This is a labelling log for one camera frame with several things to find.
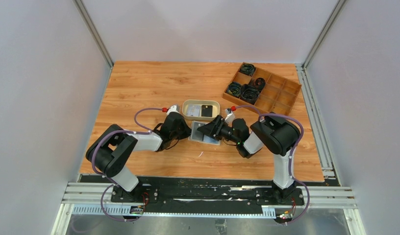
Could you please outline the white leather card holder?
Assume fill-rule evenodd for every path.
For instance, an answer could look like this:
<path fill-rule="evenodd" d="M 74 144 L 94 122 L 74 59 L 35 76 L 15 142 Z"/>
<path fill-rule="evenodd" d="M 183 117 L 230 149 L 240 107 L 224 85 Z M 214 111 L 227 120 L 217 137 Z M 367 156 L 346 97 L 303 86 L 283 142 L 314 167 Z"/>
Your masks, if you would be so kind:
<path fill-rule="evenodd" d="M 202 127 L 206 124 L 207 124 L 207 122 L 201 122 L 201 121 L 196 121 L 196 120 L 192 121 L 192 124 L 191 124 L 192 132 L 189 137 L 189 140 L 195 141 L 195 142 L 200 142 L 200 143 L 205 143 L 205 144 L 221 145 L 221 141 L 217 141 L 211 137 L 208 137 L 198 130 L 199 127 Z"/>

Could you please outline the dark grey card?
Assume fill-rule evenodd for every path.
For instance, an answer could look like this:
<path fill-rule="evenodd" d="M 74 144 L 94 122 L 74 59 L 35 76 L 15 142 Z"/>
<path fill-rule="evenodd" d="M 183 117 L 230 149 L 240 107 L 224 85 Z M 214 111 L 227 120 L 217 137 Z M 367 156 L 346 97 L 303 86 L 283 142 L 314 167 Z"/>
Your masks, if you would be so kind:
<path fill-rule="evenodd" d="M 198 121 L 193 121 L 193 122 L 192 122 L 192 127 L 191 127 L 191 129 L 192 129 L 191 140 L 193 140 L 193 141 L 200 141 L 200 142 L 203 141 L 204 134 L 203 134 L 202 132 L 200 132 L 200 131 L 198 130 L 198 128 L 199 128 L 199 127 L 202 127 L 202 126 L 204 126 L 204 125 L 205 125 L 205 123 L 203 123 L 203 122 L 198 122 Z"/>

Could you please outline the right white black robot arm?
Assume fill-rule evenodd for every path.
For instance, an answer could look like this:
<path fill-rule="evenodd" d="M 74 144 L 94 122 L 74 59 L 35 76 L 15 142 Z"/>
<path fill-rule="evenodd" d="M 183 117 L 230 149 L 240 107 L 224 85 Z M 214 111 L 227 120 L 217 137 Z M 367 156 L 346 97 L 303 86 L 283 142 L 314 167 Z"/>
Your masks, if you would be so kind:
<path fill-rule="evenodd" d="M 233 142 L 243 158 L 250 158 L 266 147 L 274 156 L 272 198 L 282 205 L 291 199 L 297 184 L 293 174 L 293 158 L 303 130 L 292 122 L 292 118 L 275 113 L 260 115 L 251 126 L 247 126 L 242 118 L 228 121 L 217 116 L 199 127 L 198 131 L 217 141 Z"/>

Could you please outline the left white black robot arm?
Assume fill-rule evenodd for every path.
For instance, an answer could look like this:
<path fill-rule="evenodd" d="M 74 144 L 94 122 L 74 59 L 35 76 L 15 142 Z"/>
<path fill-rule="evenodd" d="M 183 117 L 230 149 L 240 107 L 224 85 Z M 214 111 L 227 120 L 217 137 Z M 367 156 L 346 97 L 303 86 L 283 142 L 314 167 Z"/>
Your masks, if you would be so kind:
<path fill-rule="evenodd" d="M 166 115 L 163 123 L 146 132 L 130 131 L 112 124 L 88 148 L 85 158 L 95 173 L 120 186 L 128 201 L 137 202 L 142 197 L 142 189 L 138 186 L 137 176 L 126 166 L 130 155 L 136 151 L 168 150 L 173 141 L 186 139 L 191 132 L 184 117 L 177 112 Z"/>

